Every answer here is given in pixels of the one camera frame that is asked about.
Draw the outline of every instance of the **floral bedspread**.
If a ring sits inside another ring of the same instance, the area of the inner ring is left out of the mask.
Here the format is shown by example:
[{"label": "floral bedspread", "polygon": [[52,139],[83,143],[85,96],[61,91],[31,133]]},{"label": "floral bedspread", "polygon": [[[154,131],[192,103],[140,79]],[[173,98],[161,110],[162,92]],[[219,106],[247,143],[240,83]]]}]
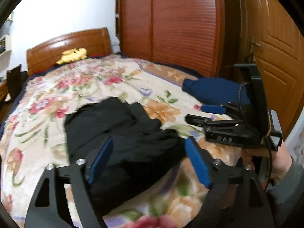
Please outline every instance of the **floral bedspread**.
[{"label": "floral bedspread", "polygon": [[[200,128],[187,125],[186,114],[229,119],[199,110],[201,105],[184,93],[181,71],[140,59],[110,55],[64,65],[30,81],[16,110],[9,116],[0,141],[3,159],[2,203],[20,227],[36,184],[49,163],[69,164],[63,124],[66,114],[87,103],[118,97],[121,102],[139,102],[162,128],[176,129],[180,136],[194,136],[214,158],[229,165],[240,156],[236,147],[215,145],[204,139]],[[81,227],[70,186],[66,197],[74,224]],[[104,217],[114,227],[184,227],[199,212],[207,189],[198,182],[188,158],[160,181]]]}]

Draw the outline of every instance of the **navy blue pillow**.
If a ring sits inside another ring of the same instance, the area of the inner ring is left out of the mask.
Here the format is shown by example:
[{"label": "navy blue pillow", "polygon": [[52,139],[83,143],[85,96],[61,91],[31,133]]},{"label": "navy blue pillow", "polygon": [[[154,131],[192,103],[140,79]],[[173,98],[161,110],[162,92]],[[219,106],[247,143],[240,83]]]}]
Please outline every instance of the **navy blue pillow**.
[{"label": "navy blue pillow", "polygon": [[[240,84],[222,78],[200,78],[197,81],[185,79],[182,90],[198,101],[208,105],[226,105],[238,101]],[[250,104],[246,89],[242,90],[241,103]]]}]

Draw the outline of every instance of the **black cloth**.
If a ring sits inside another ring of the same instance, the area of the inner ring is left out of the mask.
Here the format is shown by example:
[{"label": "black cloth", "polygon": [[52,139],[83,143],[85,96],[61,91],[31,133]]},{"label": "black cloth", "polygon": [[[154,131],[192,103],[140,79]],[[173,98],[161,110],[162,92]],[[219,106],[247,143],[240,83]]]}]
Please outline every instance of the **black cloth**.
[{"label": "black cloth", "polygon": [[151,187],[185,157],[184,139],[160,126],[139,103],[122,103],[116,97],[85,105],[66,117],[71,164],[85,158],[106,136],[113,140],[106,168],[90,188],[99,215]]}]

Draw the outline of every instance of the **black wire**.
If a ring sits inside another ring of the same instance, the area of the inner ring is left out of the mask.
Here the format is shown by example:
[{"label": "black wire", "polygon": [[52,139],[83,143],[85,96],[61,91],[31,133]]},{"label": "black wire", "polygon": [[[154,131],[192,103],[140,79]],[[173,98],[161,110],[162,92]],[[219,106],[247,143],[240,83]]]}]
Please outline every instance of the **black wire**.
[{"label": "black wire", "polygon": [[[246,82],[246,81],[244,81],[241,85],[240,85],[240,87],[239,87],[239,90],[238,90],[238,94],[237,94],[237,106],[238,106],[238,112],[239,112],[239,116],[241,117],[241,119],[242,119],[242,121],[243,121],[243,123],[244,123],[244,125],[246,126],[246,128],[248,128],[249,130],[251,130],[251,131],[253,131],[253,132],[255,132],[254,131],[254,129],[249,125],[249,123],[246,121],[246,119],[244,118],[244,111],[243,111],[243,109],[242,109],[242,105],[241,105],[241,94],[242,94],[242,89],[247,85],[247,84],[249,84],[249,82]],[[267,178],[267,183],[266,183],[266,186],[265,186],[265,191],[267,190],[267,186],[268,186],[268,184],[269,184],[269,182],[270,182],[270,179],[271,179],[271,172],[272,172],[272,153],[271,153],[271,149],[270,149],[270,145],[269,145],[269,143],[268,143],[268,141],[267,140],[270,140],[270,138],[269,137],[267,137],[267,138],[265,138],[264,139],[265,140],[265,145],[266,145],[266,147],[267,147],[267,150],[268,150],[268,153],[269,153],[269,161],[268,161],[268,178]]]},{"label": "black wire", "polygon": [[270,182],[270,179],[271,179],[271,172],[272,172],[272,152],[271,152],[271,149],[270,149],[270,145],[269,145],[269,143],[268,143],[268,141],[266,141],[266,140],[270,140],[270,138],[269,137],[267,137],[267,138],[265,138],[264,139],[265,140],[265,145],[266,145],[266,147],[267,147],[267,149],[268,149],[268,153],[269,153],[269,161],[268,161],[268,168],[269,168],[269,171],[268,171],[268,178],[267,178],[267,183],[266,183],[266,186],[265,186],[265,191],[267,190],[267,186],[268,186],[268,184],[269,184],[269,182]]},{"label": "black wire", "polygon": [[237,94],[237,106],[238,106],[238,112],[239,112],[239,116],[241,117],[241,119],[243,120],[243,123],[245,124],[246,128],[251,129],[251,126],[248,124],[248,122],[246,121],[246,119],[244,118],[244,112],[243,112],[243,109],[242,109],[242,105],[241,105],[241,94],[242,94],[242,89],[247,85],[249,84],[249,82],[247,81],[244,81],[240,87],[239,87],[239,90],[238,90],[238,94]]}]

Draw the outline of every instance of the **person's hand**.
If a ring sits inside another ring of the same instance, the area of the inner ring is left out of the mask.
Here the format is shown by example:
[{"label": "person's hand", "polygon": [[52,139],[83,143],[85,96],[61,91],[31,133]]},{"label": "person's hand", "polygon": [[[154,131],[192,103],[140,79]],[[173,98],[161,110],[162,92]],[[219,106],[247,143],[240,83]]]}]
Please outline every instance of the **person's hand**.
[{"label": "person's hand", "polygon": [[[242,149],[241,157],[243,158],[244,164],[252,165],[252,156],[262,156],[269,158],[269,152],[266,148]],[[284,178],[291,166],[291,163],[291,156],[287,151],[285,143],[282,141],[282,145],[279,147],[278,151],[272,151],[271,178],[275,184]]]}]

